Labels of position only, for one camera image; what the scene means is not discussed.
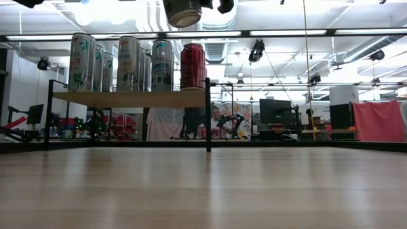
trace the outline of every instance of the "ceiling light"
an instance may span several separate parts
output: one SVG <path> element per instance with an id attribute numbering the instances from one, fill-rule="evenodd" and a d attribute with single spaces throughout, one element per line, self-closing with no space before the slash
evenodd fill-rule
<path id="1" fill-rule="evenodd" d="M 231 44 L 239 43 L 238 40 L 192 40 L 192 43 L 201 43 L 201 44 Z"/>
<path id="2" fill-rule="evenodd" d="M 72 35 L 24 35 L 6 36 L 9 41 L 51 41 L 51 40 L 71 40 Z"/>
<path id="3" fill-rule="evenodd" d="M 157 38 L 157 33 L 135 33 L 135 34 L 91 34 L 95 39 L 119 39 L 122 36 L 133 36 L 135 38 Z"/>
<path id="4" fill-rule="evenodd" d="M 338 29 L 335 34 L 349 35 L 349 34 L 405 34 L 407 29 Z"/>
<path id="5" fill-rule="evenodd" d="M 326 30 L 309 30 L 308 35 L 323 35 Z M 305 30 L 298 31 L 251 31 L 250 36 L 295 36 L 295 35 L 305 35 Z"/>
<path id="6" fill-rule="evenodd" d="M 231 37 L 240 36 L 240 31 L 205 31 L 205 32 L 168 32 L 169 38 L 183 38 L 183 37 Z"/>

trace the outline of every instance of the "red cloth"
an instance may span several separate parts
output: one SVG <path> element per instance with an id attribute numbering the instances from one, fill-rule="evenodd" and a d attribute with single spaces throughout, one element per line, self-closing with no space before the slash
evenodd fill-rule
<path id="1" fill-rule="evenodd" d="M 353 104 L 360 141 L 404 142 L 403 118 L 396 101 Z"/>

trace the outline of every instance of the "wooden shelf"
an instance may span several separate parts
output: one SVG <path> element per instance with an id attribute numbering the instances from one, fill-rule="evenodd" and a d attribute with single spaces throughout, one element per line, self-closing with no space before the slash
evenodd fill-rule
<path id="1" fill-rule="evenodd" d="M 203 108 L 204 91 L 54 92 L 53 97 L 91 108 Z"/>

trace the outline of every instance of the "overhead camera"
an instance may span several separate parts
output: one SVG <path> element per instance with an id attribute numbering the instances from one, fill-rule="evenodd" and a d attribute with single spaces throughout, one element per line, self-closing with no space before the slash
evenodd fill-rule
<path id="1" fill-rule="evenodd" d="M 41 60 L 39 60 L 37 64 L 37 68 L 39 70 L 47 71 L 50 70 L 50 62 L 48 61 L 48 57 L 41 57 Z"/>
<path id="2" fill-rule="evenodd" d="M 44 0 L 13 0 L 14 2 L 20 3 L 28 8 L 33 8 L 35 5 L 41 4 Z"/>
<path id="3" fill-rule="evenodd" d="M 237 84 L 244 84 L 243 79 L 238 79 L 238 80 L 237 80 Z"/>
<path id="4" fill-rule="evenodd" d="M 265 50 L 265 44 L 262 39 L 257 39 L 254 46 L 252 47 L 249 55 L 250 63 L 254 63 L 260 60 L 263 56 Z"/>
<path id="5" fill-rule="evenodd" d="M 310 77 L 310 80 L 308 81 L 309 84 L 311 84 L 311 87 L 316 86 L 317 83 L 321 82 L 321 76 L 319 73 L 315 73 Z"/>
<path id="6" fill-rule="evenodd" d="M 378 50 L 377 52 L 375 52 L 374 54 L 370 55 L 369 59 L 371 61 L 375 61 L 375 60 L 383 60 L 384 59 L 384 52 L 382 50 Z"/>

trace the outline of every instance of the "computer monitor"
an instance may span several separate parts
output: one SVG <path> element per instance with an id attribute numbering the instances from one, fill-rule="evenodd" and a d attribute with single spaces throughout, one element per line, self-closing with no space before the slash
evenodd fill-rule
<path id="1" fill-rule="evenodd" d="M 43 109 L 44 109 L 44 104 L 31 106 L 30 110 L 28 111 L 27 124 L 34 125 L 34 124 L 41 123 L 41 118 L 43 116 Z"/>
<path id="2" fill-rule="evenodd" d="M 291 101 L 260 99 L 260 122 L 267 124 L 293 124 Z"/>

